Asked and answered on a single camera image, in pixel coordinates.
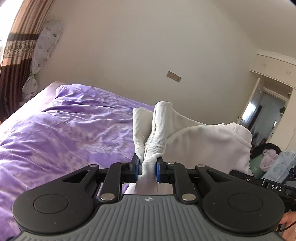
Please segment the person's right hand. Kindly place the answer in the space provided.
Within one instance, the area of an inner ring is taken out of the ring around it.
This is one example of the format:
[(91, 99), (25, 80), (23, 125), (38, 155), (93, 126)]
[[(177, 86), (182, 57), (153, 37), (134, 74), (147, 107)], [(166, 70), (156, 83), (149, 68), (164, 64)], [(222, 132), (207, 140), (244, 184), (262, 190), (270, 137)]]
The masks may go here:
[(295, 241), (295, 220), (296, 220), (295, 211), (289, 211), (283, 215), (280, 221), (280, 224), (285, 224), (285, 228), (287, 228), (282, 233), (282, 238), (284, 240)]

